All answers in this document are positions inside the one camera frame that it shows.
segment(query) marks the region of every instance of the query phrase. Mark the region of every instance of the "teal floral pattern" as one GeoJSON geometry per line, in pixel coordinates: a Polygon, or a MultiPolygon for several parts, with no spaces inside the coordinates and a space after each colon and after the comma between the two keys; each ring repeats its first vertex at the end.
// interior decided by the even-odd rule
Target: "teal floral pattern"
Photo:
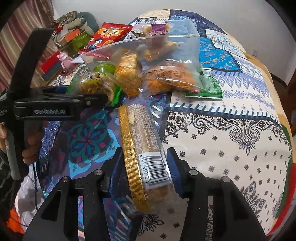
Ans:
{"type": "Polygon", "coordinates": [[[200,63],[207,68],[241,72],[238,63],[230,53],[216,48],[208,38],[200,38],[200,63]]]}
{"type": "Polygon", "coordinates": [[[70,140],[68,148],[71,150],[69,160],[72,163],[89,164],[99,157],[101,149],[107,148],[110,144],[107,123],[105,111],[101,110],[84,124],[74,126],[67,133],[70,140]]]}

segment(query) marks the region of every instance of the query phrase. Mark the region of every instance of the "black paisley pattern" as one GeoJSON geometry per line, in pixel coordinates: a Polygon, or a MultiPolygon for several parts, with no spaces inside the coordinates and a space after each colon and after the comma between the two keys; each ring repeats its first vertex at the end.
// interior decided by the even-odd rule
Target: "black paisley pattern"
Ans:
{"type": "Polygon", "coordinates": [[[138,231],[138,236],[141,236],[145,231],[148,230],[154,232],[154,229],[157,226],[163,224],[164,222],[160,220],[159,216],[157,216],[156,214],[145,214],[142,219],[141,227],[138,231]]]}
{"type": "Polygon", "coordinates": [[[245,150],[247,155],[255,149],[256,142],[260,140],[261,131],[270,130],[276,138],[283,140],[286,145],[290,146],[282,128],[269,120],[228,119],[192,113],[169,112],[167,123],[168,126],[163,137],[165,144],[168,144],[168,136],[172,135],[178,138],[178,131],[182,130],[188,133],[188,126],[192,125],[200,135],[213,128],[221,131],[229,130],[230,139],[238,143],[239,149],[245,150]]]}
{"type": "Polygon", "coordinates": [[[281,205],[281,200],[283,198],[283,194],[284,192],[281,193],[281,195],[279,196],[279,199],[276,201],[276,204],[274,205],[274,207],[272,208],[272,218],[275,218],[277,215],[277,212],[279,210],[279,206],[281,205]]]}
{"type": "Polygon", "coordinates": [[[253,181],[246,188],[242,187],[240,192],[242,193],[242,195],[244,196],[244,198],[252,208],[256,217],[259,218],[260,217],[259,213],[264,207],[266,200],[259,198],[259,194],[256,194],[256,181],[253,181]]]}

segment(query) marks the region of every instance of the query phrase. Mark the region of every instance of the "red snack bag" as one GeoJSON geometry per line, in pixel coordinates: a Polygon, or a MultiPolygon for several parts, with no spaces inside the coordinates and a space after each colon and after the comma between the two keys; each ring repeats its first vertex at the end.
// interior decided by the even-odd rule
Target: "red snack bag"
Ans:
{"type": "Polygon", "coordinates": [[[103,23],[102,27],[93,35],[86,50],[94,50],[101,46],[112,44],[128,34],[133,26],[119,23],[103,23]]]}

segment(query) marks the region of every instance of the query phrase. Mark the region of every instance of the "electrical outlet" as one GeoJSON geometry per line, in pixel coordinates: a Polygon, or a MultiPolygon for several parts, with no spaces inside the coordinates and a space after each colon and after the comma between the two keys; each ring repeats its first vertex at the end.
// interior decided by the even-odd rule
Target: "electrical outlet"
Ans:
{"type": "Polygon", "coordinates": [[[257,57],[257,55],[258,55],[258,51],[257,51],[256,49],[253,49],[253,51],[252,51],[252,55],[253,55],[254,57],[257,57]]]}

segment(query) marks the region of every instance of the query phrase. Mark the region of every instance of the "bed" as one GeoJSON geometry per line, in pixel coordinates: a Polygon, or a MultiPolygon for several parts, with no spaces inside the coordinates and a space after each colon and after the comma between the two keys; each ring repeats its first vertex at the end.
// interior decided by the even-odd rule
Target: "bed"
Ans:
{"type": "MultiPolygon", "coordinates": [[[[190,19],[200,34],[200,62],[219,82],[222,101],[189,99],[182,93],[161,94],[147,101],[164,149],[174,147],[180,158],[205,176],[229,176],[256,214],[264,232],[276,236],[293,208],[295,151],[287,117],[268,69],[245,53],[243,46],[217,25],[199,14],[183,10],[151,11],[136,17],[131,25],[151,21],[190,19]]],[[[80,65],[73,75],[88,71],[80,65]]],[[[69,84],[58,77],[54,85],[69,84]]],[[[39,181],[47,196],[61,177],[86,176],[111,158],[121,146],[116,112],[86,109],[79,122],[50,122],[40,153],[39,181]]],[[[132,222],[124,204],[131,205],[126,174],[121,185],[126,196],[104,200],[111,240],[127,240],[132,222]]],[[[18,205],[22,221],[26,211],[18,205]]],[[[213,231],[209,196],[207,238],[213,231]]],[[[83,199],[79,198],[78,227],[83,238],[83,199]]],[[[137,240],[179,240],[187,203],[159,213],[145,214],[137,240]]]]}

